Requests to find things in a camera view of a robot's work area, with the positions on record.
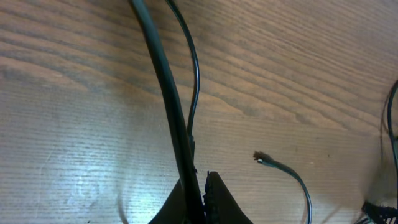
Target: wooden table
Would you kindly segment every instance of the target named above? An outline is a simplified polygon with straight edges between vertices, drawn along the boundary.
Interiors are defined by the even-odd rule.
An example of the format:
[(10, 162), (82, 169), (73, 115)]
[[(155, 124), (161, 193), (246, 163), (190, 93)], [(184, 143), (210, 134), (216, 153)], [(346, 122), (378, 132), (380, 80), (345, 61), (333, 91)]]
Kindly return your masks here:
[[(165, 2), (146, 3), (187, 118), (185, 37)], [(381, 111), (398, 78), (398, 3), (177, 4), (200, 60), (201, 191), (216, 170), (254, 223), (303, 223), (302, 189), (253, 161), (264, 151), (301, 175), (314, 223), (352, 223), (381, 161)], [(147, 223), (157, 213), (178, 172), (126, 0), (0, 1), (0, 154), (0, 223)]]

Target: curved cable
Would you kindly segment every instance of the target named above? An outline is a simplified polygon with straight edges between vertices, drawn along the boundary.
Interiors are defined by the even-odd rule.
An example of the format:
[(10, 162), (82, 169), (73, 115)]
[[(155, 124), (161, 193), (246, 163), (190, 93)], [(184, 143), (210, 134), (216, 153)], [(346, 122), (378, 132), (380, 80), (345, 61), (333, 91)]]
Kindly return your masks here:
[(193, 129), (193, 117), (195, 115), (195, 110), (198, 103), (199, 97), (199, 89), (200, 89), (200, 71), (199, 71), (199, 62), (197, 52), (195, 50), (195, 45), (193, 44), (193, 39), (191, 33), (189, 32), (188, 26), (185, 23), (184, 18), (181, 15), (177, 5), (174, 3), (174, 0), (166, 0), (167, 4), (173, 11), (175, 17), (179, 21), (181, 28), (185, 34), (185, 38), (187, 39), (189, 49), (191, 51), (191, 58), (192, 58), (192, 65), (193, 65), (193, 73), (195, 75), (195, 81), (193, 86), (193, 95), (191, 101), (191, 107), (189, 110), (189, 117), (188, 117), (188, 124), (187, 124), (187, 132), (188, 136), (192, 136), (192, 129)]
[(390, 94), (388, 96), (387, 126), (388, 126), (388, 136), (389, 136), (390, 142), (391, 142), (392, 153), (394, 155), (394, 164), (396, 166), (396, 174), (397, 174), (397, 186), (396, 187), (397, 187), (397, 206), (398, 206), (398, 152), (397, 152), (397, 146), (396, 146), (397, 140), (395, 139), (394, 133), (392, 131), (392, 120), (391, 120), (392, 102), (393, 102), (394, 96), (396, 94), (397, 88), (398, 88), (398, 80), (392, 86)]
[(298, 173), (296, 173), (292, 168), (288, 167), (287, 165), (273, 160), (273, 158), (271, 158), (271, 156), (269, 156), (263, 152), (255, 152), (254, 158), (260, 164), (280, 169), (281, 171), (287, 173), (288, 175), (291, 175), (293, 178), (295, 178), (300, 183), (301, 187), (303, 188), (305, 198), (307, 200), (307, 209), (308, 209), (307, 224), (311, 224), (311, 222), (312, 222), (312, 203), (311, 203), (310, 193), (308, 192), (307, 187), (305, 186), (303, 180), (298, 175)]
[(198, 179), (193, 165), (190, 141), (180, 97), (172, 72), (163, 50), (159, 34), (143, 0), (129, 0), (144, 34), (150, 58), (155, 68), (157, 79), (164, 99), (167, 121), (169, 123), (175, 160), (177, 162), (180, 183), (185, 196), (188, 218), (192, 223), (204, 223), (205, 212), (201, 201)]

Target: thick black cable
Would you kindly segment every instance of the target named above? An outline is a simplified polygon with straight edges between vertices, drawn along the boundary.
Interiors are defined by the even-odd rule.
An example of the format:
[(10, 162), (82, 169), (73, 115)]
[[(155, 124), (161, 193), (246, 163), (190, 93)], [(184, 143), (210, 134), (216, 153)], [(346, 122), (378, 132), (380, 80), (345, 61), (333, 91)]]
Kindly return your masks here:
[(391, 118), (391, 111), (392, 111), (392, 102), (394, 101), (394, 96), (396, 94), (398, 88), (398, 80), (392, 86), (390, 94), (388, 96), (388, 104), (387, 104), (387, 127), (388, 127), (388, 136), (391, 142), (392, 153), (394, 155), (394, 164), (396, 166), (396, 174), (397, 174), (397, 208), (398, 208), (398, 152), (397, 152), (397, 140), (394, 137), (394, 132), (392, 131), (392, 118)]
[(170, 135), (174, 147), (180, 182), (185, 196), (187, 215), (191, 223), (205, 223), (198, 180), (193, 165), (187, 128), (181, 110), (180, 98), (172, 72), (163, 50), (159, 34), (143, 0), (129, 0), (144, 33), (152, 63), (164, 99)]
[(311, 203), (310, 193), (308, 192), (307, 187), (305, 186), (303, 180), (298, 175), (298, 173), (296, 173), (292, 168), (288, 167), (287, 165), (273, 160), (273, 158), (271, 158), (271, 156), (269, 156), (263, 152), (255, 152), (254, 158), (257, 160), (258, 163), (263, 164), (265, 166), (278, 168), (281, 171), (291, 175), (293, 178), (295, 178), (299, 182), (299, 184), (303, 188), (305, 198), (307, 201), (307, 210), (308, 210), (307, 224), (311, 224), (311, 222), (312, 222), (312, 203)]
[(193, 73), (195, 75), (195, 78), (194, 78), (191, 107), (190, 107), (189, 117), (188, 117), (187, 132), (188, 132), (188, 136), (192, 136), (193, 117), (195, 115), (195, 110), (197, 107), (198, 97), (199, 97), (199, 89), (200, 89), (200, 71), (199, 71), (198, 56), (197, 56), (197, 52), (195, 50), (195, 45), (193, 44), (193, 39), (192, 39), (191, 33), (189, 32), (189, 29), (188, 29), (187, 23), (185, 23), (185, 20), (184, 20), (183, 16), (181, 15), (181, 12), (179, 11), (177, 5), (174, 3), (174, 0), (166, 0), (166, 2), (170, 6), (170, 8), (173, 11), (177, 20), (179, 21), (181, 28), (185, 34), (185, 38), (187, 39), (189, 49), (191, 51)]

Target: black cable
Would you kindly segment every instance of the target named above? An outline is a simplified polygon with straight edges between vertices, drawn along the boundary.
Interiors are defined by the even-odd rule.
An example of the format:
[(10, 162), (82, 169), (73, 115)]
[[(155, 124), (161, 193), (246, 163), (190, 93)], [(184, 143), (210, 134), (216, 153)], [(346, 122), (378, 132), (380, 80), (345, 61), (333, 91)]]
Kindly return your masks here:
[(188, 26), (185, 23), (184, 18), (181, 15), (177, 5), (174, 3), (174, 0), (166, 0), (167, 4), (170, 6), (173, 11), (175, 17), (179, 21), (181, 28), (185, 34), (185, 38), (187, 39), (189, 49), (191, 51), (192, 65), (193, 65), (193, 73), (195, 75), (195, 81), (193, 86), (193, 95), (191, 101), (191, 108), (189, 110), (188, 124), (187, 124), (187, 132), (188, 136), (192, 136), (192, 128), (193, 128), (193, 116), (195, 115), (195, 109), (198, 103), (199, 97), (199, 89), (200, 89), (200, 71), (199, 71), (199, 62), (197, 53), (195, 50), (195, 45), (193, 44), (193, 39), (191, 33), (189, 32)]
[(310, 193), (308, 192), (307, 187), (305, 186), (303, 180), (298, 175), (298, 173), (296, 173), (292, 168), (288, 167), (287, 165), (273, 160), (273, 158), (271, 158), (271, 156), (264, 154), (263, 152), (255, 152), (254, 158), (260, 164), (280, 169), (281, 171), (291, 175), (293, 178), (295, 178), (300, 183), (300, 185), (302, 186), (302, 188), (304, 190), (305, 198), (307, 199), (307, 208), (308, 208), (307, 224), (311, 224), (311, 222), (312, 222), (312, 203), (311, 203)]
[(394, 133), (392, 131), (392, 120), (391, 120), (391, 110), (392, 110), (392, 102), (394, 100), (394, 96), (396, 94), (398, 88), (398, 80), (392, 86), (390, 94), (388, 96), (388, 104), (387, 104), (387, 125), (388, 125), (388, 135), (391, 142), (392, 153), (394, 155), (394, 164), (396, 166), (396, 174), (397, 174), (397, 208), (398, 208), (398, 153), (397, 153), (397, 140), (394, 137)]
[(129, 0), (144, 33), (152, 63), (164, 99), (170, 135), (174, 147), (180, 183), (187, 206), (188, 218), (192, 223), (205, 223), (205, 214), (198, 180), (193, 165), (187, 128), (181, 110), (180, 98), (175, 87), (172, 72), (163, 50), (159, 34), (143, 0)]

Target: brown wood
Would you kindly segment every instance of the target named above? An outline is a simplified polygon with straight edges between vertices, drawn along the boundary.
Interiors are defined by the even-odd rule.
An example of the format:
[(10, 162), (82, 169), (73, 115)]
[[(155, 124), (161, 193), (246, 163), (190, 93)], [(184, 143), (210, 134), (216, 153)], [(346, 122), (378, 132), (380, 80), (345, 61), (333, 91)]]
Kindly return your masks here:
[[(185, 37), (165, 2), (146, 3), (187, 117)], [(254, 223), (303, 223), (302, 189), (253, 161), (264, 151), (302, 176), (314, 223), (352, 223), (380, 163), (382, 106), (398, 78), (398, 3), (177, 3), (200, 59), (202, 192), (216, 170)], [(0, 153), (0, 223), (147, 223), (157, 213), (178, 172), (127, 1), (0, 1)]]

